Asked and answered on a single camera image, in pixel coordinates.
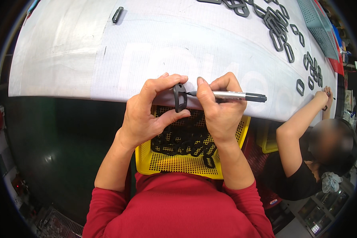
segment green floor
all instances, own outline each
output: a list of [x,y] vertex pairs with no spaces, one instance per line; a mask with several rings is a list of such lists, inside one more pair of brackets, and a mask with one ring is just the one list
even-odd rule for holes
[[31,193],[84,225],[95,175],[126,104],[43,97],[1,103],[13,158]]

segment red shirt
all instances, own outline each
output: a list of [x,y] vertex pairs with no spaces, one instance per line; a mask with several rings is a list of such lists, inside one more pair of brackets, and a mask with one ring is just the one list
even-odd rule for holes
[[186,173],[137,173],[137,194],[94,188],[83,238],[91,237],[275,237],[255,182],[219,192]]

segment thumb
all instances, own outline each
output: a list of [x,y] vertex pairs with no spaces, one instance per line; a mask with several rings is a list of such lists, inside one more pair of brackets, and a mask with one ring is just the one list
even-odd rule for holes
[[212,89],[202,77],[197,78],[197,98],[204,110],[210,109],[216,105]]
[[169,110],[156,118],[157,128],[164,130],[165,127],[184,117],[190,117],[189,110],[184,109],[179,113],[175,109]]

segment yellow basket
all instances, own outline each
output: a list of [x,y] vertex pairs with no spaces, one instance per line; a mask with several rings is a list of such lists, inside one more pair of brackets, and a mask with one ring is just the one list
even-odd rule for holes
[[[165,112],[173,109],[173,107],[160,107],[161,112]],[[156,106],[152,108],[154,116],[156,115]],[[191,112],[191,117],[197,116],[199,110],[189,109]],[[250,124],[251,117],[243,116],[241,122],[238,125],[235,137],[238,141],[239,147],[243,145],[246,133]],[[178,122],[172,123],[172,125],[180,125]],[[205,117],[199,121],[196,126],[205,126]],[[212,136],[209,134],[208,138],[204,141],[204,144],[208,144],[213,141]],[[198,157],[193,157],[188,155],[164,155],[162,153],[157,153],[151,150],[151,141],[144,142],[139,145],[135,150],[136,157],[136,169],[140,174],[151,175],[156,174],[161,171],[168,172],[183,172],[190,174],[197,174],[200,176],[208,177],[211,179],[223,179],[221,171],[221,163],[219,160],[218,150],[214,152],[212,156],[215,168],[208,168],[204,165],[203,152]]]
[[257,145],[262,147],[264,154],[278,151],[276,143],[276,127],[270,127],[270,121],[261,122],[257,129]]

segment teal metal basket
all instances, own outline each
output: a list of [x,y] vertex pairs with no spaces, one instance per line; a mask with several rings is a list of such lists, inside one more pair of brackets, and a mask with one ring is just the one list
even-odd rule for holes
[[339,60],[332,24],[315,0],[298,0],[305,23],[319,43],[324,55]]

